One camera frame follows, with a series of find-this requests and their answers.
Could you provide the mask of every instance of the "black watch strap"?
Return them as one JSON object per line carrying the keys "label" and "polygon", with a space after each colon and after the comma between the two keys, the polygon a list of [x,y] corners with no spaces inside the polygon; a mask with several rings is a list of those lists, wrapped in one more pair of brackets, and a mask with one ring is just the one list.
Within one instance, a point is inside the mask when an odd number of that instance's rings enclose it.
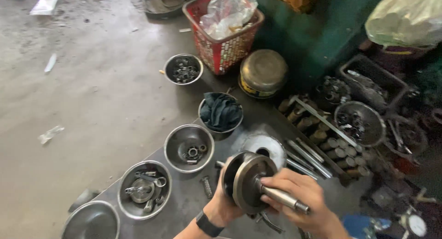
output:
{"label": "black watch strap", "polygon": [[217,237],[224,229],[213,225],[206,214],[204,214],[204,211],[201,211],[198,216],[196,216],[196,225],[210,237]]}

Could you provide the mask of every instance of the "bolt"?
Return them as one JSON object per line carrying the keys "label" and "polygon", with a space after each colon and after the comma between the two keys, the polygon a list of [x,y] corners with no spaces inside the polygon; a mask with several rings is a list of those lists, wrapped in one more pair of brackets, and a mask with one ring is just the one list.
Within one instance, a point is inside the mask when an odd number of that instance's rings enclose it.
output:
{"label": "bolt", "polygon": [[204,187],[204,192],[206,193],[207,198],[211,199],[213,197],[213,193],[212,193],[212,189],[210,188],[209,176],[202,177],[200,182],[202,183],[202,186]]}

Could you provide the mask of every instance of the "metal workbench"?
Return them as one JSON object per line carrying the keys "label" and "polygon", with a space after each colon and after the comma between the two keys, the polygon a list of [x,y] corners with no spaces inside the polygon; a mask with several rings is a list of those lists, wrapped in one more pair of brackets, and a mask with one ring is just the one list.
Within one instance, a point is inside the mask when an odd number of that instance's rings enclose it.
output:
{"label": "metal workbench", "polygon": [[[228,138],[221,141],[217,141],[217,138],[215,138],[215,152],[213,159],[203,170],[193,174],[182,174],[175,171],[167,163],[164,157],[163,147],[160,147],[146,158],[148,160],[156,160],[163,163],[169,169],[173,179],[172,195],[166,203],[166,207],[156,217],[144,221],[135,221],[121,212],[117,202],[117,192],[121,179],[117,180],[95,198],[95,200],[109,202],[118,211],[121,220],[120,238],[168,239],[177,235],[208,203],[202,184],[199,182],[200,179],[205,175],[209,175],[212,190],[215,191],[215,161],[225,161],[229,156],[239,152],[242,143],[249,132],[256,130],[265,131],[280,141],[285,137],[292,140],[296,138],[293,131],[291,131],[291,128],[287,126],[286,123],[283,123],[276,118],[277,116],[274,112],[277,111],[271,109],[271,106],[251,99],[239,89],[231,94],[234,95],[243,106],[243,123],[235,129]],[[201,124],[201,121],[196,120],[195,123]],[[367,183],[361,184],[360,182],[361,181],[357,181],[348,188],[344,188],[339,184],[337,178],[318,181],[318,183],[324,188],[326,202],[329,208],[339,216],[358,211],[359,197],[367,186]],[[273,223],[282,227],[285,230],[285,233],[279,235],[262,221],[256,223],[247,216],[242,216],[224,229],[220,236],[232,239],[300,238],[297,227],[292,225],[284,216],[269,215],[269,218]]]}

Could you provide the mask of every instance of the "dark rag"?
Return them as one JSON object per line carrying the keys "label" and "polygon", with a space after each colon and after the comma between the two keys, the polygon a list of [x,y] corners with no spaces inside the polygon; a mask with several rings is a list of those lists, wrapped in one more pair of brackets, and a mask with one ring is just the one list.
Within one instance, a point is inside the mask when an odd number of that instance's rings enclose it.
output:
{"label": "dark rag", "polygon": [[243,116],[243,110],[230,95],[219,92],[204,93],[205,102],[200,117],[204,124],[217,132],[234,128]]}

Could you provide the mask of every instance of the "metal container lid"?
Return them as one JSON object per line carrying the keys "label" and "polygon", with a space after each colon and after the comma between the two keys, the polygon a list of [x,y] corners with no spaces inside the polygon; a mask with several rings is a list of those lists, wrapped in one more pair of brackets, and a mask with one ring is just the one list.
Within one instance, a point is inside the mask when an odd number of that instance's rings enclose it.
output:
{"label": "metal container lid", "polygon": [[241,63],[241,76],[253,89],[261,92],[279,90],[289,67],[279,53],[262,49],[251,53]]}

